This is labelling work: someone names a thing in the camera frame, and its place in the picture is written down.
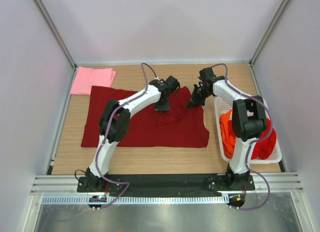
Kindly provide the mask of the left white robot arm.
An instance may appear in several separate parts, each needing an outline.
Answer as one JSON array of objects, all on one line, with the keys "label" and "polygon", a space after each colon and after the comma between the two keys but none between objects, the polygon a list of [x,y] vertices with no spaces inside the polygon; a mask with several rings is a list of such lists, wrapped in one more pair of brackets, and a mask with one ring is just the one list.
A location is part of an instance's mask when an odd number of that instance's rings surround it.
[{"label": "left white robot arm", "polygon": [[99,120],[99,142],[94,159],[83,177],[78,179],[78,192],[101,192],[112,181],[107,178],[111,158],[118,143],[128,134],[130,120],[138,112],[154,104],[155,110],[170,110],[171,94],[180,89],[178,80],[152,80],[146,87],[125,99],[107,102]]}]

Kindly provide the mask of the dark red t-shirt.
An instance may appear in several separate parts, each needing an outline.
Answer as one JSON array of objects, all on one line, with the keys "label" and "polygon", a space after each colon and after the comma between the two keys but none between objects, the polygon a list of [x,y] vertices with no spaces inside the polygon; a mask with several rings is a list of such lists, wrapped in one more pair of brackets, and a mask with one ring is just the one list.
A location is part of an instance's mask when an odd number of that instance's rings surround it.
[{"label": "dark red t-shirt", "polygon": [[[109,100],[121,100],[134,94],[135,91],[93,86],[81,146],[98,146],[99,120]],[[170,98],[169,111],[157,112],[154,105],[150,105],[138,112],[131,118],[128,134],[118,146],[205,148],[210,133],[204,125],[204,110],[187,108],[190,97],[189,89],[182,87]]]}]

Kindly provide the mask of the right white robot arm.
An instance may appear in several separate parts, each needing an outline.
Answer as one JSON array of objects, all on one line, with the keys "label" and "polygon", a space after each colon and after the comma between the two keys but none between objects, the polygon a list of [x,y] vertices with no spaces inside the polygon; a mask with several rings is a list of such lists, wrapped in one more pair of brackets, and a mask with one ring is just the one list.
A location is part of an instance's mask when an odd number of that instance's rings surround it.
[{"label": "right white robot arm", "polygon": [[250,96],[235,88],[227,76],[217,76],[212,67],[199,71],[199,83],[194,85],[188,108],[204,106],[209,96],[222,98],[232,107],[232,130],[235,135],[233,157],[227,166],[225,184],[231,190],[240,190],[249,180],[249,159],[253,147],[268,124],[268,111],[260,96]]}]

